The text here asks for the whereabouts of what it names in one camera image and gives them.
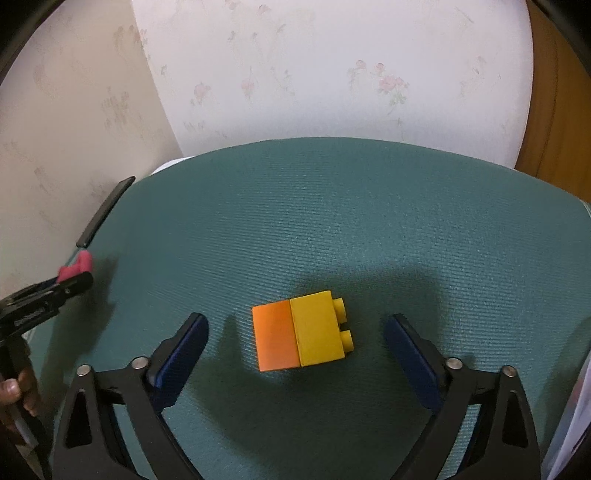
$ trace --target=green table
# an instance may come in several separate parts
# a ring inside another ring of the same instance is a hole
[[[391,313],[472,367],[517,367],[543,449],[590,346],[583,203],[410,145],[308,138],[201,155],[133,185],[90,251],[93,290],[32,341],[46,424],[78,365],[120,368],[202,312],[210,341],[165,417],[207,480],[389,478],[428,418],[382,343]],[[325,289],[345,300],[354,353],[258,372],[251,306]]]

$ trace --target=toy building block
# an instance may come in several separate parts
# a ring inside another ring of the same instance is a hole
[[[261,372],[300,366],[289,300],[253,307],[252,322]]]
[[[256,354],[261,372],[305,367],[345,357],[353,351],[343,299],[322,291],[252,308]]]
[[[330,291],[321,291],[290,300],[302,367],[345,357],[353,351],[350,330],[340,331],[347,321],[343,299],[332,299]]]

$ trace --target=metal screw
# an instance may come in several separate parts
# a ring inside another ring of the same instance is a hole
[[[517,376],[517,369],[515,367],[510,366],[510,365],[505,365],[503,368],[501,368],[501,371],[507,377],[516,377]]]
[[[138,358],[134,358],[131,362],[131,366],[134,367],[135,370],[139,370],[143,367],[147,367],[149,364],[149,360],[144,356],[139,356]]]
[[[90,373],[90,365],[81,365],[78,367],[78,370],[76,370],[76,375],[78,375],[79,377],[84,377],[85,375]]]
[[[445,364],[452,370],[459,370],[464,366],[459,358],[455,358],[453,356],[445,360]]]

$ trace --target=hand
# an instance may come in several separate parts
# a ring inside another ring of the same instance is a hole
[[[12,441],[17,445],[23,444],[23,440],[5,407],[16,403],[20,399],[22,399],[22,406],[33,417],[39,415],[41,396],[39,395],[37,379],[30,362],[18,374],[17,379],[10,378],[0,382],[0,421],[8,429]]]

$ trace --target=beige wall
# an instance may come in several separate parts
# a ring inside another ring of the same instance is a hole
[[[111,188],[180,150],[129,0],[66,0],[0,86],[0,298],[57,272]]]

